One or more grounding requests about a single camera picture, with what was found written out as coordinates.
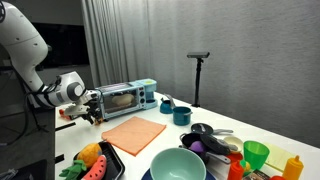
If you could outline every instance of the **black cable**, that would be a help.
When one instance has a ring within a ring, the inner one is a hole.
[[[0,88],[0,92],[2,92],[2,90],[4,90],[4,88],[7,86],[11,76],[13,75],[13,71],[11,72],[11,74],[9,75],[8,79],[6,80],[5,83],[3,83],[2,87]]]
[[[32,94],[33,92],[28,92],[24,95],[24,103],[23,103],[23,109],[24,109],[24,115],[25,115],[25,124],[24,124],[24,127],[23,127],[23,130],[22,132],[19,134],[18,137],[16,137],[13,141],[10,141],[10,142],[7,142],[7,143],[0,143],[0,147],[5,147],[5,146],[9,146],[13,143],[15,143],[16,141],[18,141],[26,132],[27,132],[27,129],[28,129],[28,126],[29,126],[29,115],[28,115],[28,111],[29,111],[29,108],[28,108],[28,96],[30,94]]]

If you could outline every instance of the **blue mug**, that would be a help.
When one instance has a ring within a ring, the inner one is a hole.
[[[160,105],[160,112],[163,114],[172,114],[173,111],[171,109],[171,102],[170,100],[164,100],[162,101]]]
[[[185,126],[190,123],[191,109],[187,107],[173,108],[173,123],[178,126]]]

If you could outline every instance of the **toy microwave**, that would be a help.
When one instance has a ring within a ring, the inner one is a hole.
[[[107,120],[140,109],[156,107],[158,105],[157,100],[154,99],[156,88],[157,82],[152,79],[142,79],[97,88],[102,93],[98,104],[102,118]]]

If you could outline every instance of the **yellow bottle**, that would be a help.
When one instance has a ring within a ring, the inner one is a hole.
[[[303,163],[299,160],[299,156],[289,158],[284,168],[282,177],[286,180],[298,180],[303,169]]]

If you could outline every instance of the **watermelon slice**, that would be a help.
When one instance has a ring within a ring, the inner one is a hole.
[[[101,180],[107,170],[107,158],[100,155],[90,171],[81,180]]]

